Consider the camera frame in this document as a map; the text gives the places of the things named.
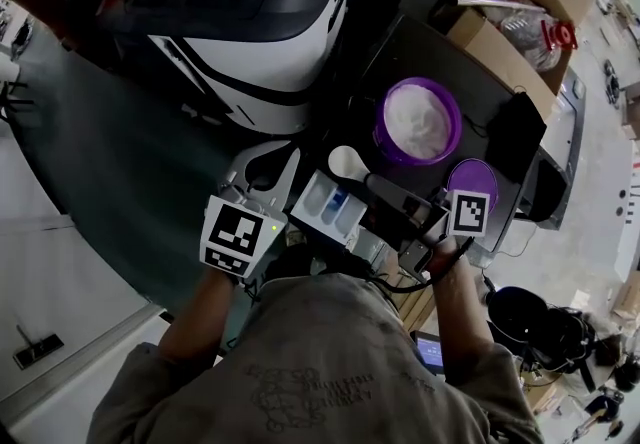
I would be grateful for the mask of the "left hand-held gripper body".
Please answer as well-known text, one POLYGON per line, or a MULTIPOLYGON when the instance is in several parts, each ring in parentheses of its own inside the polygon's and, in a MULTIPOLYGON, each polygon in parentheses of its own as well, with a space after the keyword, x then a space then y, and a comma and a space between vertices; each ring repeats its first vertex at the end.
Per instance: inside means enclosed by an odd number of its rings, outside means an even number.
POLYGON ((226 186, 211 196, 200 238, 201 263, 246 279, 288 223, 287 189, 226 186))

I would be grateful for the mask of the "white detergent drawer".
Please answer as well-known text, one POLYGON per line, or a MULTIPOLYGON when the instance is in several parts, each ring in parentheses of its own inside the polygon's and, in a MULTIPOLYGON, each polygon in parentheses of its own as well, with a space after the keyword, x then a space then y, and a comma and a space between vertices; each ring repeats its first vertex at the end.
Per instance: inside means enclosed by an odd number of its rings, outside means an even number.
POLYGON ((364 202, 316 170, 290 215, 352 251, 366 210, 364 202))

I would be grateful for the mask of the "purple bowl of white powder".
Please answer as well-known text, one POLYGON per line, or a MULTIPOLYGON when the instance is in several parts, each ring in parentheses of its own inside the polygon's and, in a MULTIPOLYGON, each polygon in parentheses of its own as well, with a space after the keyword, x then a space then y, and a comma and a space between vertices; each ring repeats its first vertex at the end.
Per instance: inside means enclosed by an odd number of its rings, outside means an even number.
POLYGON ((444 86, 424 77, 410 77, 399 81, 389 88, 377 104, 373 138, 380 151, 391 161, 398 164, 411 166, 427 166, 436 164, 449 156, 458 146, 462 134, 462 116, 457 102, 444 86), (450 120, 450 133, 447 148, 439 156, 433 159, 421 160, 402 152, 391 140, 384 123, 384 105, 390 94, 397 88, 406 84, 414 84, 431 90, 443 103, 450 120))

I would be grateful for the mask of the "white plastic spoon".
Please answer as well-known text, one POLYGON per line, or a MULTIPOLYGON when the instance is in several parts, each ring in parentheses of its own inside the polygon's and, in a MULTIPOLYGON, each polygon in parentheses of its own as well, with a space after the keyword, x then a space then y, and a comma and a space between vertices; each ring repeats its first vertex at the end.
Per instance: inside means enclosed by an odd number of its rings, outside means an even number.
POLYGON ((370 174, 358 152, 350 146, 334 148, 328 157, 331 172, 338 177, 364 183, 370 174))

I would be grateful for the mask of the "white powder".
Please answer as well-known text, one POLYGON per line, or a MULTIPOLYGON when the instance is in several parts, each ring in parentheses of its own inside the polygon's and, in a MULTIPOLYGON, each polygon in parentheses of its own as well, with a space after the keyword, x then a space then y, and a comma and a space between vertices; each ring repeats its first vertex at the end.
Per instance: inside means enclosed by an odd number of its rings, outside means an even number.
POLYGON ((395 89, 384 105, 384 123, 394 144, 421 160, 433 159, 447 148, 450 120, 434 92, 406 84, 395 89))

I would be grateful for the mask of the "person's right forearm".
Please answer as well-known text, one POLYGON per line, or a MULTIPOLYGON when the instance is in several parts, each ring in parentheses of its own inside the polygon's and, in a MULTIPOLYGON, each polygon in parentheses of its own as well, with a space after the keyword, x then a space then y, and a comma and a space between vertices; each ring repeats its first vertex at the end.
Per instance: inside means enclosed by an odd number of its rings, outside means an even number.
POLYGON ((459 262, 434 287, 444 372, 452 384, 463 382, 493 343, 474 273, 459 262))

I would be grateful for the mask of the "purple round lid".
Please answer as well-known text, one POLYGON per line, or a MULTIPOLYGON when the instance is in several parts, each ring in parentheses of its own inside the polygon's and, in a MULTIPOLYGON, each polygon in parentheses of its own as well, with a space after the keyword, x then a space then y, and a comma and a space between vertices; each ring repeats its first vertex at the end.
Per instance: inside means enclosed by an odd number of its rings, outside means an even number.
POLYGON ((489 195, 489 212, 495 208, 498 197, 498 183, 491 167, 477 158, 459 162, 449 174, 447 190, 463 190, 489 195))

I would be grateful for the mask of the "black glossy cabinet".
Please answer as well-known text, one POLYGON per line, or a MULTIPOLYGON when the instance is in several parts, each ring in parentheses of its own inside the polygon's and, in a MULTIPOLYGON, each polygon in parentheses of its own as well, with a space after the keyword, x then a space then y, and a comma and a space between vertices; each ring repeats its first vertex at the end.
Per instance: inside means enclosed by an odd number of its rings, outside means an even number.
POLYGON ((583 99, 575 98, 572 86, 576 79, 581 80, 568 69, 514 215, 516 220, 545 230, 561 228, 580 159, 586 92, 583 99))

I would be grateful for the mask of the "black fabric pouch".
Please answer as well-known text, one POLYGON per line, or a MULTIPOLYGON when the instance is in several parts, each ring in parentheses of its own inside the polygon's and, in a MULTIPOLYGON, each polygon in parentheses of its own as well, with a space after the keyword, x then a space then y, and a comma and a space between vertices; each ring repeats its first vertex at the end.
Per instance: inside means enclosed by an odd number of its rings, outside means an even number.
POLYGON ((544 120, 525 92, 501 104, 485 127, 485 160, 512 183, 522 184, 546 131, 544 120))

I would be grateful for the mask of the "person's beige shirt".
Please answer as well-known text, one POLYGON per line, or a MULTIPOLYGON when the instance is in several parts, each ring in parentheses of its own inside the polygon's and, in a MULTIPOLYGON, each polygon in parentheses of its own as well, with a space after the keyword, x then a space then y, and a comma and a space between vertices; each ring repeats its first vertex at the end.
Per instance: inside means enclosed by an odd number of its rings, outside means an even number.
POLYGON ((543 444, 511 354, 491 345, 445 381, 380 291, 342 274, 260 292, 234 348, 190 371, 143 343, 87 444, 543 444))

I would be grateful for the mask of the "large cardboard box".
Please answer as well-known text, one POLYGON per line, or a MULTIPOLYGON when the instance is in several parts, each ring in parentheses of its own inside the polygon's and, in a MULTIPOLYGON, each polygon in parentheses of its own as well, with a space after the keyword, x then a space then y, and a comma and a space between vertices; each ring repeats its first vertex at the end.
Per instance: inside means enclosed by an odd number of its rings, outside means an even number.
MULTIPOLYGON (((561 20, 580 26, 593 0, 531 0, 561 20)), ((457 18, 446 37, 474 57, 507 87, 523 89, 540 116, 547 119, 561 92, 572 53, 562 53, 558 65, 546 73, 537 73, 507 38, 480 11, 468 8, 453 12, 457 18)))

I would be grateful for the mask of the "white low cabinet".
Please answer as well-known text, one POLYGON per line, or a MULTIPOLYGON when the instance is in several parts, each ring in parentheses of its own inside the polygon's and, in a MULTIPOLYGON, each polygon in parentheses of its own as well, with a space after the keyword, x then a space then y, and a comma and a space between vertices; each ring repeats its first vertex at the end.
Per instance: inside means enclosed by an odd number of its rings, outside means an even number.
POLYGON ((640 258, 640 152, 637 150, 633 150, 630 184, 623 202, 623 226, 614 268, 625 282, 629 273, 636 270, 640 258))

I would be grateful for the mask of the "small cardboard box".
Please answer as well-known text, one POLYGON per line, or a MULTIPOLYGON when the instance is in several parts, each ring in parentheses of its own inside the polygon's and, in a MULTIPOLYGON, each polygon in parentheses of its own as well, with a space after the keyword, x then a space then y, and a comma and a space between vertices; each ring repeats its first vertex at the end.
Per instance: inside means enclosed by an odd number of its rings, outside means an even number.
POLYGON ((636 322, 640 317, 640 271, 629 273, 621 286, 611 313, 625 322, 636 322))

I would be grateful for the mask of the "clear bottle with red cap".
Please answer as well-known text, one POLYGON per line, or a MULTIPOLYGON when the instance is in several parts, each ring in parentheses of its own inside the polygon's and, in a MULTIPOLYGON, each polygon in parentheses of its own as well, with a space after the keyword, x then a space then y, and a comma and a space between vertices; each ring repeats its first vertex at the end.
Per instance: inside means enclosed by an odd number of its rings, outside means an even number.
POLYGON ((503 19, 498 28, 539 73, 555 68, 564 51, 578 48, 574 25, 546 13, 520 12, 503 19))

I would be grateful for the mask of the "metal tube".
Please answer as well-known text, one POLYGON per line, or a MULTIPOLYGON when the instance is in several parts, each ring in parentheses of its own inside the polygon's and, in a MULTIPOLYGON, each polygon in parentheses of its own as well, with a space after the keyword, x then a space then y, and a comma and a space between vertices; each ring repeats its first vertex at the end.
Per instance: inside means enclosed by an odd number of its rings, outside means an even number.
POLYGON ((525 3, 505 0, 452 0, 456 6, 461 7, 492 7, 492 8, 506 8, 517 11, 528 11, 537 13, 546 13, 547 10, 543 7, 536 5, 529 5, 525 3))

